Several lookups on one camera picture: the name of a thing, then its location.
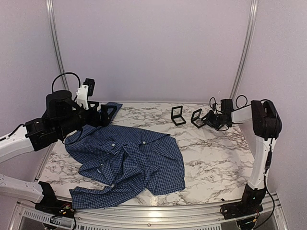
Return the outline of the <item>blue plaid shirt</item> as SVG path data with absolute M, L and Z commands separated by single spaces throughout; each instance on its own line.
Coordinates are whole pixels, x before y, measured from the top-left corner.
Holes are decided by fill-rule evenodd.
M 146 129 L 85 125 L 65 139 L 65 149 L 81 164 L 79 174 L 104 188 L 70 190 L 74 209 L 105 208 L 135 198 L 143 190 L 166 195 L 185 188 L 185 167 L 175 138 Z

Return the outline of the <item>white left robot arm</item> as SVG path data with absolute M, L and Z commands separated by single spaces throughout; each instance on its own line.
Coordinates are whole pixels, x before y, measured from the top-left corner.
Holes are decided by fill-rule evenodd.
M 115 105 L 90 102 L 90 107 L 76 103 L 67 90 L 55 91 L 46 96 L 46 111 L 41 118 L 20 124 L 12 133 L 0 139 L 0 161 L 5 162 L 16 156 L 40 151 L 63 141 L 68 134 L 81 130 L 83 126 L 106 127 L 117 111 Z M 60 201 L 50 184 L 26 182 L 0 176 L 0 194 L 33 202 L 50 213 L 60 210 Z

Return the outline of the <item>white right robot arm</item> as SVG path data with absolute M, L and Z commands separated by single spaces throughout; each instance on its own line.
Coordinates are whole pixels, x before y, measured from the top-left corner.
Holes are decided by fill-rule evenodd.
M 282 130 L 282 121 L 274 103 L 268 99 L 252 100 L 250 104 L 234 109 L 231 99 L 223 99 L 221 110 L 216 111 L 216 106 L 214 106 L 201 121 L 217 131 L 224 126 L 231 127 L 234 124 L 239 125 L 252 121 L 256 138 L 255 160 L 241 201 L 237 205 L 241 214 L 249 214 L 262 203 L 267 193 L 267 174 L 271 167 L 277 138 Z

